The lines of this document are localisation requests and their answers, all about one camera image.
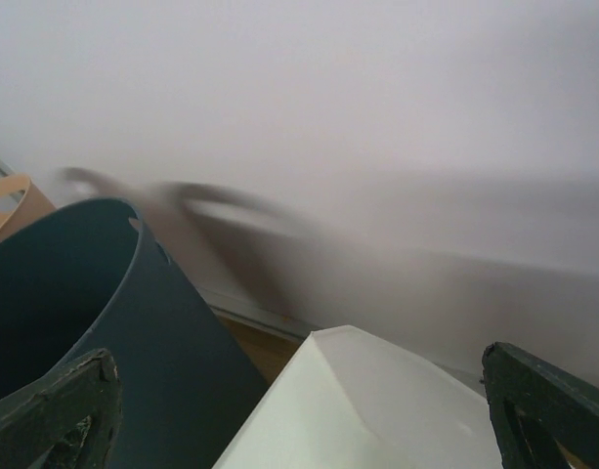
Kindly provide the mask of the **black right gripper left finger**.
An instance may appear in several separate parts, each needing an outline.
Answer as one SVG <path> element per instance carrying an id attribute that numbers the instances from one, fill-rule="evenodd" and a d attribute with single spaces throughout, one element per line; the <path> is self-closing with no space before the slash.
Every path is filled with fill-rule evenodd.
<path id="1" fill-rule="evenodd" d="M 115 360 L 93 350 L 0 400 L 0 468 L 106 468 L 121 421 Z"/>

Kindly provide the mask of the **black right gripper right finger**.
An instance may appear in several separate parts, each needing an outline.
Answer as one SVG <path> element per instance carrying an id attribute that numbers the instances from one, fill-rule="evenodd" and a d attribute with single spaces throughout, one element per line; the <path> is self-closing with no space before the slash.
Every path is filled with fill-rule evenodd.
<path id="1" fill-rule="evenodd" d="M 504 342 L 482 365 L 504 468 L 599 468 L 599 388 Z"/>

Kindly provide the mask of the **peach plastic waste bin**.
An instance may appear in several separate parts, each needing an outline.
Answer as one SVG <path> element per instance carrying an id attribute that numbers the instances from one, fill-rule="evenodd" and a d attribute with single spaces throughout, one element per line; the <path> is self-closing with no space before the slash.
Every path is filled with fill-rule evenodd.
<path id="1" fill-rule="evenodd" d="M 0 178 L 0 242 L 55 210 L 26 174 Z"/>

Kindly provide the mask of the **dark teal plastic bin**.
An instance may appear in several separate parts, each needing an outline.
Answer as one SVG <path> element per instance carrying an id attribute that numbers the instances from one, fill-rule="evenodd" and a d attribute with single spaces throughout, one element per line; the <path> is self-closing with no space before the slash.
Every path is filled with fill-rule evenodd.
<path id="1" fill-rule="evenodd" d="M 209 468 L 267 383 L 128 202 L 70 204 L 0 243 L 0 400 L 105 348 L 114 468 Z"/>

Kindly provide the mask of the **white faceted bin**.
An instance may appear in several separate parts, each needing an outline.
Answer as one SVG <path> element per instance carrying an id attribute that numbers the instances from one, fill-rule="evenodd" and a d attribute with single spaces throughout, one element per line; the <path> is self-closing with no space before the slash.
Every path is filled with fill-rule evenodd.
<path id="1" fill-rule="evenodd" d="M 353 326 L 302 343 L 218 468 L 498 468 L 485 397 Z"/>

